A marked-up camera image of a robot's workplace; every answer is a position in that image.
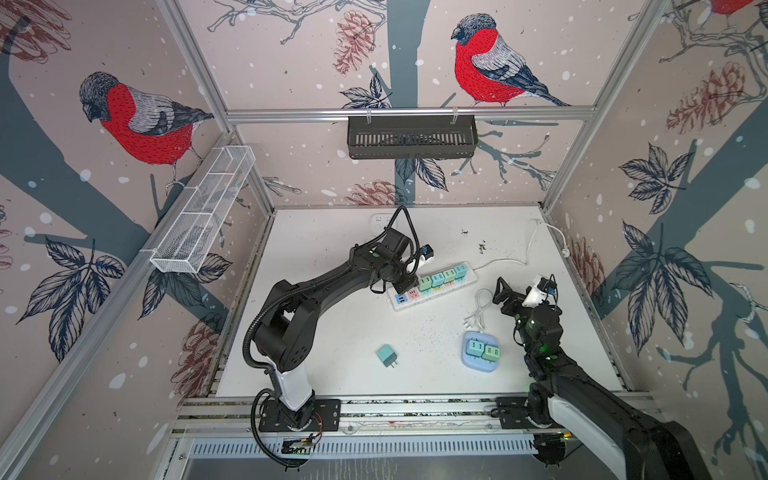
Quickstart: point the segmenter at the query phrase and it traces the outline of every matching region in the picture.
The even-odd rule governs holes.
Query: power strip
[[[394,287],[387,289],[387,302],[396,312],[410,306],[419,305],[447,293],[455,292],[467,285],[478,281],[478,276],[468,263],[460,263],[440,272],[429,275],[419,275],[419,285],[402,295],[398,295]]]

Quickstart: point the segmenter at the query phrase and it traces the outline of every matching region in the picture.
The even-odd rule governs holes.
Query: white tabletop
[[[240,355],[243,336],[266,295],[280,280],[298,283],[341,265],[349,248],[373,238],[370,218],[392,209],[279,210],[266,243],[253,289],[237,329],[217,396],[255,396],[270,385],[262,371]],[[525,247],[541,219],[536,207],[425,207],[409,210],[421,245],[430,244],[435,259],[420,273],[444,270],[461,262],[473,269],[497,258],[523,260]],[[396,228],[409,229],[400,214]],[[395,312],[386,295],[359,290],[320,317],[312,352],[304,360],[310,385],[320,396],[433,395],[527,392],[531,383],[523,349],[512,340],[513,319],[490,305],[485,333],[498,339],[502,357],[492,373],[469,369],[461,361],[463,318],[475,310],[475,292],[491,291],[502,276],[524,292],[536,274],[558,281],[564,351],[606,389],[618,382],[594,326],[568,275],[550,233],[539,227],[528,266],[494,263],[478,271],[479,281],[422,305]],[[376,351],[389,344],[397,366],[385,368]],[[263,357],[251,344],[255,359]]]

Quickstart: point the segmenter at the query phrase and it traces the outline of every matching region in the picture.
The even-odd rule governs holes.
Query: white mesh basket
[[[151,262],[159,271],[196,273],[200,270],[254,161],[250,147],[230,145],[221,149],[155,249]]]

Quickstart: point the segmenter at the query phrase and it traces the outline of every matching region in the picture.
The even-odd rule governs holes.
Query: bird wing
[[[145,94],[128,87],[136,105],[136,113],[128,128],[137,134],[159,137],[173,130],[175,112],[173,101],[165,95]]]
[[[485,77],[503,82],[514,77],[525,66],[525,59],[512,50],[501,35],[496,35],[493,47],[486,53],[473,55],[472,64]]]

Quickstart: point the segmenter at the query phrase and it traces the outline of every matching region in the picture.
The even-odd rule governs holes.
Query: black basket
[[[346,144],[349,157],[469,158],[478,145],[474,115],[350,117]]]

